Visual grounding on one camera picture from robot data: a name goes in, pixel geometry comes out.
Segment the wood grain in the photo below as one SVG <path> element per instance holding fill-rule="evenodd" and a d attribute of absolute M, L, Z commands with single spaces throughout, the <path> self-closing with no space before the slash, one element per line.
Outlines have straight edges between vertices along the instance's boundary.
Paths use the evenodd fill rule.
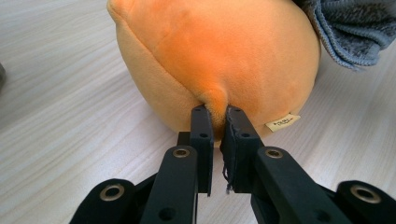
<path fill-rule="evenodd" d="M 302 118 L 264 144 L 283 147 L 319 184 L 359 179 L 396 197 L 396 45 L 354 73 L 323 53 Z M 0 222 L 68 223 L 109 178 L 156 173 L 177 135 L 144 101 L 99 0 L 0 2 Z M 247 195 L 225 194 L 215 153 L 198 223 L 256 223 Z"/>

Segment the fabric tag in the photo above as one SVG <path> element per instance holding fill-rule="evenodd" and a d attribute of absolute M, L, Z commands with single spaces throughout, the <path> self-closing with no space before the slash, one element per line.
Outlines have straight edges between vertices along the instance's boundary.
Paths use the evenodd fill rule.
<path fill-rule="evenodd" d="M 277 119 L 275 121 L 266 123 L 265 126 L 271 129 L 271 131 L 274 133 L 278 130 L 289 127 L 291 124 L 293 124 L 295 121 L 297 121 L 300 118 L 301 117 L 298 115 L 288 114 L 286 117 L 282 119 Z"/>

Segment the table surface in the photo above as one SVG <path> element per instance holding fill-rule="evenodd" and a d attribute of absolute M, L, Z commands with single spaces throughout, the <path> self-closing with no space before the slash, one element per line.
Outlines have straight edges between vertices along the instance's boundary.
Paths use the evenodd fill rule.
<path fill-rule="evenodd" d="M 396 45 L 354 73 L 323 52 L 293 126 L 263 139 L 336 189 L 357 179 L 396 197 Z M 120 56 L 105 0 L 0 2 L 0 222 L 68 223 L 110 178 L 158 171 L 177 134 L 155 116 Z M 213 192 L 198 223 L 256 223 L 248 195 L 226 195 L 215 150 Z"/>

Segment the gray towel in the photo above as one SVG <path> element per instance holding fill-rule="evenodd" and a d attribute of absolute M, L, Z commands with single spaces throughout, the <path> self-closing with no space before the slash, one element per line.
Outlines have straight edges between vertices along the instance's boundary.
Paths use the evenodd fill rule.
<path fill-rule="evenodd" d="M 361 70 L 375 65 L 379 51 L 396 37 L 396 0 L 295 0 L 331 57 Z"/>

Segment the orange fabric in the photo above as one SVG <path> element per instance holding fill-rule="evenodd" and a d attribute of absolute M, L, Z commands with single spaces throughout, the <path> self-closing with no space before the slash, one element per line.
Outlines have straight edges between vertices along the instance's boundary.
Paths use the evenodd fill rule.
<path fill-rule="evenodd" d="M 192 106 L 203 103 L 217 137 L 227 105 L 244 109 L 264 136 L 265 123 L 298 114 L 313 88 L 318 37 L 291 0 L 109 0 L 108 10 L 136 85 L 175 131 L 186 131 Z M 151 55 L 136 59 L 139 48 Z M 161 72 L 147 77 L 136 60 Z M 176 83 L 165 93 L 153 79 Z"/>

